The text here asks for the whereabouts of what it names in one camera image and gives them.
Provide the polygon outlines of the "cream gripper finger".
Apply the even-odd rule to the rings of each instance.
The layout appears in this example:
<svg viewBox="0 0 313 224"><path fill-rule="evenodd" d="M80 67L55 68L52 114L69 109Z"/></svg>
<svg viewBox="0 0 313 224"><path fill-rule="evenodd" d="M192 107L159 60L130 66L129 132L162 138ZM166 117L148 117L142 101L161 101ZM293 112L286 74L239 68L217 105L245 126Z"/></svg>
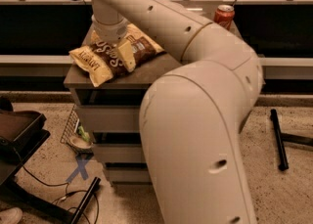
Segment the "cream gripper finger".
<svg viewBox="0 0 313 224"><path fill-rule="evenodd" d="M132 72L135 69L136 62L130 41L122 39L116 46L116 52L127 71Z"/></svg>

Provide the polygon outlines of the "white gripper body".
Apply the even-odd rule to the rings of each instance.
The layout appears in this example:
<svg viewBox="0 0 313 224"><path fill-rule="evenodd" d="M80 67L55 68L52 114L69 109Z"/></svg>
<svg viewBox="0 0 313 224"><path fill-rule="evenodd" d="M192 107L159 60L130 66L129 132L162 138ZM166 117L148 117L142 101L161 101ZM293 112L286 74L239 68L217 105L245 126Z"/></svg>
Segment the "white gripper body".
<svg viewBox="0 0 313 224"><path fill-rule="evenodd" d="M105 42L117 43L127 32L128 20L120 14L92 16L94 30Z"/></svg>

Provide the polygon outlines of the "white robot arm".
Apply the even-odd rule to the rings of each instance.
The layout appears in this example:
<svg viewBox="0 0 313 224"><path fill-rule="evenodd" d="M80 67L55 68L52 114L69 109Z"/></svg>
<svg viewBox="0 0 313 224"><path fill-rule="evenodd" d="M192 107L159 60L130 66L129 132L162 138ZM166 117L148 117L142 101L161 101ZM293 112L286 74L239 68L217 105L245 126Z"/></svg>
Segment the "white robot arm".
<svg viewBox="0 0 313 224"><path fill-rule="evenodd" d="M255 52L169 0L92 0L99 36L126 18L180 66L148 89L143 152L165 224L257 224L239 134L263 82Z"/></svg>

